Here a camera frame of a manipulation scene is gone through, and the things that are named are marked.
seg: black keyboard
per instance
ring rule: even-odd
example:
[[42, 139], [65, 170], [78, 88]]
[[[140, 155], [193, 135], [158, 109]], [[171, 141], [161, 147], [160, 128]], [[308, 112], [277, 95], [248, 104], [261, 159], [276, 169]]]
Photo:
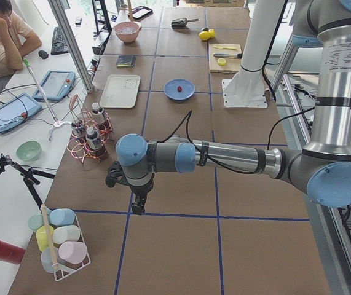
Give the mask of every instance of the black keyboard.
[[53, 29], [51, 55], [64, 54], [68, 52], [69, 48], [66, 44], [66, 40], [63, 37], [62, 31], [57, 26], [55, 29]]

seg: person's arm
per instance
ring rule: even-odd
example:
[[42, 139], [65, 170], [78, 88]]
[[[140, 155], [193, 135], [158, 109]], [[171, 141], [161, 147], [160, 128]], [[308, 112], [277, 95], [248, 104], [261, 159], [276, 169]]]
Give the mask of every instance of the person's arm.
[[0, 18], [0, 39], [2, 41], [5, 54], [2, 62], [5, 63], [10, 69], [21, 70], [23, 68], [22, 57], [10, 37], [7, 23], [3, 18]]
[[25, 39], [25, 42], [18, 49], [21, 57], [24, 57], [25, 55], [31, 53], [34, 49], [37, 49], [41, 46], [41, 40], [34, 31], [30, 31], [30, 33], [25, 36]]

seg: wooden cutting board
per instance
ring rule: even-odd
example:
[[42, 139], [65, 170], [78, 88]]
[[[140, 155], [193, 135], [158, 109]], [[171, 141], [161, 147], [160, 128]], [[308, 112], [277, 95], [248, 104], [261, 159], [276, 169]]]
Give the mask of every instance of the wooden cutting board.
[[[231, 46], [235, 47], [234, 49], [219, 49], [217, 47], [225, 47]], [[241, 59], [240, 58], [226, 58], [227, 64], [224, 66], [220, 66], [218, 64], [218, 58], [213, 57], [214, 53], [228, 53], [228, 54], [238, 54], [242, 53], [241, 45], [239, 44], [217, 44], [217, 43], [209, 43], [208, 47], [208, 56], [209, 56], [209, 63], [210, 63], [210, 72], [217, 72], [217, 73], [236, 73], [240, 69]]]

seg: red cylinder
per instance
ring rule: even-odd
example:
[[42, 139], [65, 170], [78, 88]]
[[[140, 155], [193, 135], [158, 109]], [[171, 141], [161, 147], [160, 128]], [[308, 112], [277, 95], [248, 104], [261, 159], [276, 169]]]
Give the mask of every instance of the red cylinder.
[[25, 249], [0, 241], [0, 261], [20, 264]]

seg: black mouse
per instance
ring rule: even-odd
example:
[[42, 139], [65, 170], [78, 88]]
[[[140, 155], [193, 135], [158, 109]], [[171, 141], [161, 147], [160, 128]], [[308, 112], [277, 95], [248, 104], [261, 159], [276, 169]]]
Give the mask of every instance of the black mouse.
[[48, 58], [48, 53], [45, 50], [40, 50], [39, 51], [39, 56], [45, 60], [46, 58]]

